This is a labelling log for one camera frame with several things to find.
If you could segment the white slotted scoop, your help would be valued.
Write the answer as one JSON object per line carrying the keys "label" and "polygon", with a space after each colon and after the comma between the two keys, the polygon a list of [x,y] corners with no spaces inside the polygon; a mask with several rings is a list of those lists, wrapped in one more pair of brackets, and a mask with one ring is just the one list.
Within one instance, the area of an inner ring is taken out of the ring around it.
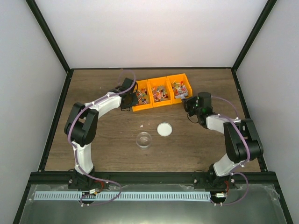
{"label": "white slotted scoop", "polygon": [[188,90],[185,86],[180,86],[174,91],[175,99],[185,99],[188,96]]}

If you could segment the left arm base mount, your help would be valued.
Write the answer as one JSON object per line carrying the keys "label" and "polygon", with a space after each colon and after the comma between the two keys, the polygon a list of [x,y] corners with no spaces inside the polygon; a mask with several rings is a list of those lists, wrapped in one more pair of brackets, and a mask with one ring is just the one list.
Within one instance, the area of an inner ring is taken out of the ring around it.
{"label": "left arm base mount", "polygon": [[108,187],[109,183],[89,178],[86,175],[80,174],[76,170],[71,171],[68,183],[69,189],[90,190],[94,188],[107,189]]}

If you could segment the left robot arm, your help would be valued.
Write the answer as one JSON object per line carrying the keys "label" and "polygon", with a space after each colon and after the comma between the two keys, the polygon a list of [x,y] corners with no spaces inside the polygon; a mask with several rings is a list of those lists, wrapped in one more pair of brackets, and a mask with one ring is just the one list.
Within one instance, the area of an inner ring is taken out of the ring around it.
{"label": "left robot arm", "polygon": [[81,175],[79,183],[86,189],[95,184],[95,176],[91,155],[91,143],[97,132],[98,120],[113,109],[130,109],[138,104],[136,95],[138,83],[133,79],[125,78],[121,85],[111,89],[104,96],[88,103],[77,102],[64,127],[68,142],[73,148],[75,170]]}

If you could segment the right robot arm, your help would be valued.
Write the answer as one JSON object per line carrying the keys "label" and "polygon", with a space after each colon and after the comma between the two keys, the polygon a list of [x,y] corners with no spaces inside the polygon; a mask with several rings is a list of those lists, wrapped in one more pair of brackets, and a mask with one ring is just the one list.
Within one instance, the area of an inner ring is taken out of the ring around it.
{"label": "right robot arm", "polygon": [[197,96],[182,99],[188,117],[196,116],[197,123],[203,128],[217,131],[224,135],[224,156],[209,168],[208,184],[218,188],[224,183],[224,177],[244,167],[249,161],[263,155],[263,146],[251,119],[235,119],[215,113],[212,107],[212,96],[208,92],[200,92]]}

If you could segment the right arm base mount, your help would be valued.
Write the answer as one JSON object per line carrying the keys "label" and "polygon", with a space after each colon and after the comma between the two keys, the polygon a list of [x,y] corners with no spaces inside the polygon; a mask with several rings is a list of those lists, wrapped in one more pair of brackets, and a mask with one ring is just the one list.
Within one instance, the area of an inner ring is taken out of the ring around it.
{"label": "right arm base mount", "polygon": [[192,173],[193,184],[202,189],[226,189],[231,185],[232,177],[217,176],[214,171],[195,170]]}

